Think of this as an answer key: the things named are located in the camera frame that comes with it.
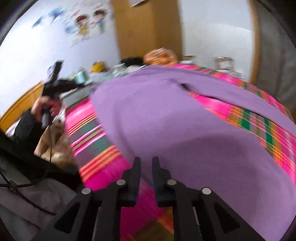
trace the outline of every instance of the purple cloth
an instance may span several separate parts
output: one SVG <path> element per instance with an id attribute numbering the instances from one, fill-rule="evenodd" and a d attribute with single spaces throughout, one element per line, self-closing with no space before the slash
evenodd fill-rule
<path id="1" fill-rule="evenodd" d="M 179 84 L 189 84 L 190 90 L 195 93 L 214 97 L 257 113 L 296 136 L 296 125 L 289 117 L 258 95 L 233 84 L 206 76 L 203 73 L 174 67 L 148 66 L 131 75 L 141 76 L 141 80 L 151 78 L 159 80 L 171 79 Z"/>
<path id="2" fill-rule="evenodd" d="M 279 241 L 296 214 L 296 188 L 286 172 L 255 135 L 205 110 L 179 86 L 213 79 L 183 70 L 182 77 L 174 71 L 167 78 L 166 69 L 147 70 L 105 83 L 91 95 L 108 138 L 130 162 L 141 157 L 150 185 L 151 159 L 159 156 L 173 178 L 213 189 L 266 241 Z"/>

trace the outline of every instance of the black sleeve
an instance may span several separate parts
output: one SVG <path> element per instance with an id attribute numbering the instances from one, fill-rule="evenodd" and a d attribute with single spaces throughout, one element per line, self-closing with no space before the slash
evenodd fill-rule
<path id="1" fill-rule="evenodd" d="M 31 109 L 28 109 L 22 115 L 20 122 L 15 128 L 12 139 L 15 143 L 25 147 L 29 152 L 34 153 L 43 132 L 41 123 L 35 120 L 31 114 Z"/>

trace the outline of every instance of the wooden furniture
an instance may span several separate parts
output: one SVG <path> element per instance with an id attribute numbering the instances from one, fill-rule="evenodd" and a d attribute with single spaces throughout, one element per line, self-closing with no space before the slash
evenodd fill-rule
<path id="1" fill-rule="evenodd" d="M 41 95 L 42 90 L 43 83 L 39 82 L 24 93 L 1 117 L 0 128 L 6 132 L 20 118 L 24 111 L 33 106 L 37 98 Z"/>
<path id="2" fill-rule="evenodd" d="M 256 80 L 258 78 L 259 72 L 259 62 L 260 62 L 260 27 L 258 23 L 258 15 L 256 6 L 254 5 L 254 0 L 249 0 L 249 6 L 251 8 L 251 16 L 253 22 L 253 33 L 254 33 L 254 53 L 253 53 L 253 71 L 251 84 L 256 85 Z"/>
<path id="3" fill-rule="evenodd" d="M 165 47 L 182 60 L 178 0 L 146 0 L 134 7 L 129 0 L 112 0 L 112 4 L 122 59 Z"/>

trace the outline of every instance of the wooden cabinet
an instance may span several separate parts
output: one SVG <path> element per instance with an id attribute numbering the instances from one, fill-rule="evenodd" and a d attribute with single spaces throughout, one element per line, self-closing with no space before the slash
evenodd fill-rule
<path id="1" fill-rule="evenodd" d="M 146 0 L 130 7 L 129 0 L 112 0 L 121 58 L 143 57 L 165 47 L 182 58 L 178 0 Z"/>

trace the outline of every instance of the cartoon boy sticker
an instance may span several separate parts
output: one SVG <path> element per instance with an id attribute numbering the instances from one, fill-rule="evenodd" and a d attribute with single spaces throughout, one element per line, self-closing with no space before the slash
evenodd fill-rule
<path id="1" fill-rule="evenodd" d="M 80 15 L 76 18 L 76 23 L 79 26 L 78 34 L 82 35 L 82 39 L 88 39 L 89 38 L 89 17 L 88 15 Z"/>
<path id="2" fill-rule="evenodd" d="M 94 18 L 96 19 L 95 25 L 98 25 L 100 28 L 100 34 L 103 34 L 105 31 L 104 19 L 107 16 L 107 12 L 104 9 L 99 9 L 94 12 Z"/>

